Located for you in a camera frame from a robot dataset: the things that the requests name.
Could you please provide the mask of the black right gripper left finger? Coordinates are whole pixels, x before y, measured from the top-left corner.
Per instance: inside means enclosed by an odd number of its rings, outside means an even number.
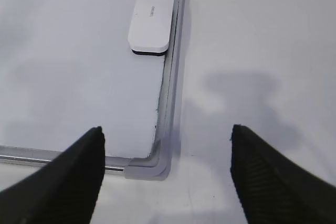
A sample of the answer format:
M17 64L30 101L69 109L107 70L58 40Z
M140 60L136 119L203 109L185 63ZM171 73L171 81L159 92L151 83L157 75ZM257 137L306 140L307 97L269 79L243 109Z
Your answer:
M93 127L52 162L1 191L1 223L90 223L104 167L104 134Z

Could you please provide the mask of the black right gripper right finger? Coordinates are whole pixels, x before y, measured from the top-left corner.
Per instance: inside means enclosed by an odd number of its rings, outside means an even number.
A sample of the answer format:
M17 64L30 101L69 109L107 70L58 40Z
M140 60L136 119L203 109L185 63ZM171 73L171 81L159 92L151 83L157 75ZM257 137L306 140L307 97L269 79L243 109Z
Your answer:
M335 223L335 186L235 124L230 173L248 223Z

